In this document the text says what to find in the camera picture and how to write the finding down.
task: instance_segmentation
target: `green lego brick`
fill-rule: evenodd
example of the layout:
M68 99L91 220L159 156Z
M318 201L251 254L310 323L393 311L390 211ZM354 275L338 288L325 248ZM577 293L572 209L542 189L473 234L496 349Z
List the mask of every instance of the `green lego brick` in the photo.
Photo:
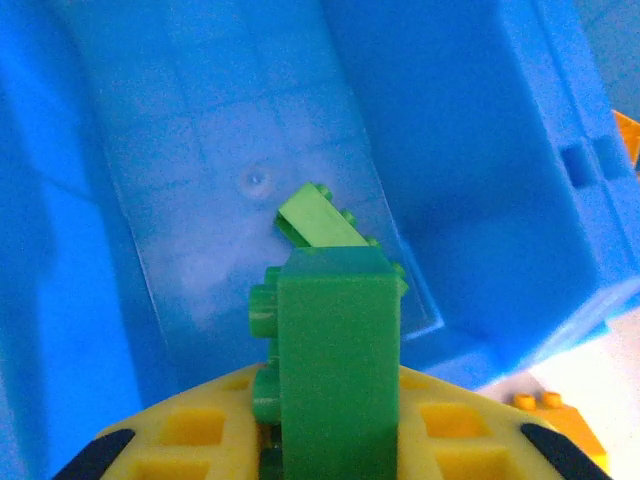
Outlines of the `green lego brick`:
M332 194L324 185L306 183L279 209L276 225L296 247L378 247L375 238L363 237L356 230L356 219L348 210L338 211L331 204ZM404 295L409 286L404 269L395 264L403 277Z
M398 272L377 248L302 248L266 278L251 330L277 344L256 376L254 415L281 422L287 478L395 479Z

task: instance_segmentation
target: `blue plastic container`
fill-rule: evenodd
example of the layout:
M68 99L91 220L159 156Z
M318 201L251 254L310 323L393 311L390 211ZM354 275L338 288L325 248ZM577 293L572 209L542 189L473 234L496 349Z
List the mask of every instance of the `blue plastic container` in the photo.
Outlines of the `blue plastic container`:
M0 1L2 478L266 356L306 181L406 265L404 364L488 382L640 287L640 189L562 0Z

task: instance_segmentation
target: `white surface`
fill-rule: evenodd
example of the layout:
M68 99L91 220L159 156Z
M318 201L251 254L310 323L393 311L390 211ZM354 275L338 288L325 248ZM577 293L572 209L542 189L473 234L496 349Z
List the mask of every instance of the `white surface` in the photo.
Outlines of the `white surface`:
M505 401L516 392L555 391L576 407L609 453L615 480L637 480L640 457L640 310L612 332L561 353L529 372L483 388Z

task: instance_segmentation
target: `blue plastic bin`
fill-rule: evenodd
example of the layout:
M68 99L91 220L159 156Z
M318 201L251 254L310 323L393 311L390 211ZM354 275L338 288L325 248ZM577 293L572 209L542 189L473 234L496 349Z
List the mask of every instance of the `blue plastic bin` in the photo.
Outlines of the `blue plastic bin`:
M0 0L1 478L261 361L247 293L328 185L474 387L640 287L640 189L565 0Z

